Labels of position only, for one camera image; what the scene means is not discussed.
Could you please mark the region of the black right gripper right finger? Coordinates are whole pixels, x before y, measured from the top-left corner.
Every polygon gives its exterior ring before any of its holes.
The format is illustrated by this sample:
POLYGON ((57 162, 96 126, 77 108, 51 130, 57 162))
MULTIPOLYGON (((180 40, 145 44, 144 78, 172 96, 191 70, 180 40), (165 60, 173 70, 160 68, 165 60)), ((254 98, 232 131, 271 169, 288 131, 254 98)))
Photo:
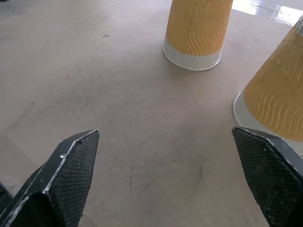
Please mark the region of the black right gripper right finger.
POLYGON ((232 135, 247 184, 270 227, 303 227, 303 158, 282 138, 244 127, 232 135))

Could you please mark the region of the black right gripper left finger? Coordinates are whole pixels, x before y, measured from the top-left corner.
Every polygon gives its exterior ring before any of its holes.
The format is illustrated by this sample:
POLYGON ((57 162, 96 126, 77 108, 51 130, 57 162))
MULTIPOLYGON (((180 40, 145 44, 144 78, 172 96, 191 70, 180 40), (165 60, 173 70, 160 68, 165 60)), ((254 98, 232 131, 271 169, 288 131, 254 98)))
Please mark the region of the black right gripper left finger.
POLYGON ((78 227, 99 138, 93 129, 64 139, 15 196, 0 184, 0 227, 78 227))

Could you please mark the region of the orange rippled paper cup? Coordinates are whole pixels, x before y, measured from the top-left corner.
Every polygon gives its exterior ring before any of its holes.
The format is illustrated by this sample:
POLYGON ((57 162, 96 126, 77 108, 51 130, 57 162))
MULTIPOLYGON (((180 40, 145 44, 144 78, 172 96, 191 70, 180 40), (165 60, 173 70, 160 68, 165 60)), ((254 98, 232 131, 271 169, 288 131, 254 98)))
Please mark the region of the orange rippled paper cup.
POLYGON ((232 108, 239 126, 278 136, 303 158, 303 15, 232 108))
POLYGON ((178 67, 205 71, 221 59, 233 0, 172 0, 162 51, 178 67))

